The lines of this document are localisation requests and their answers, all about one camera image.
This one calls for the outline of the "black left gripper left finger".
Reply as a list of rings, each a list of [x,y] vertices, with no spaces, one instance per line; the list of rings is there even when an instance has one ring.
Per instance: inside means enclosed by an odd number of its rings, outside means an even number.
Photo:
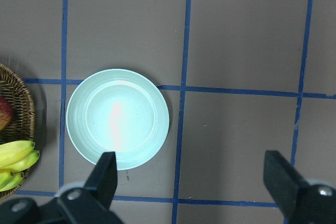
[[[66,223],[122,223],[110,206],[118,184],[115,152],[104,152],[88,179],[61,188],[57,206]]]

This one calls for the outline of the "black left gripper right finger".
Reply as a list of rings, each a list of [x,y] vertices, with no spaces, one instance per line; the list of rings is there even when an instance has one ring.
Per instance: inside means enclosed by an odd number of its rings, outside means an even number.
[[[263,182],[287,223],[335,223],[335,187],[305,179],[278,151],[265,151]]]

